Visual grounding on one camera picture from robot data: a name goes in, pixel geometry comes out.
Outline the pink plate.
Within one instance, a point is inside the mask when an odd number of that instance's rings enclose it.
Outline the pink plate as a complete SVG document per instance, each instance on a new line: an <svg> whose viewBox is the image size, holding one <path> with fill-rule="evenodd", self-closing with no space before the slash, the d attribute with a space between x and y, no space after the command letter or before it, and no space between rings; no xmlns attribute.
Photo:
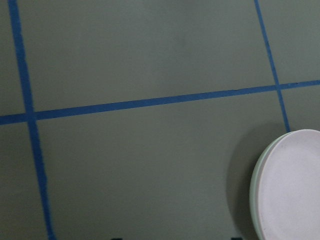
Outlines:
<svg viewBox="0 0 320 240"><path fill-rule="evenodd" d="M301 129L272 143L250 184L250 212L261 240L320 238L320 133Z"/></svg>

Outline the cream plate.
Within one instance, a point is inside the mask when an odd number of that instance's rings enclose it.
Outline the cream plate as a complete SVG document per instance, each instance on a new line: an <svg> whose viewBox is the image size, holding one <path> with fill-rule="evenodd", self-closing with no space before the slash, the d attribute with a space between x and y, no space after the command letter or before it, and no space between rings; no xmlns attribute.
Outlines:
<svg viewBox="0 0 320 240"><path fill-rule="evenodd" d="M249 206L260 240L289 240L298 234L294 218L302 213L302 196L294 179L301 156L295 131L275 139L262 152L252 172Z"/></svg>

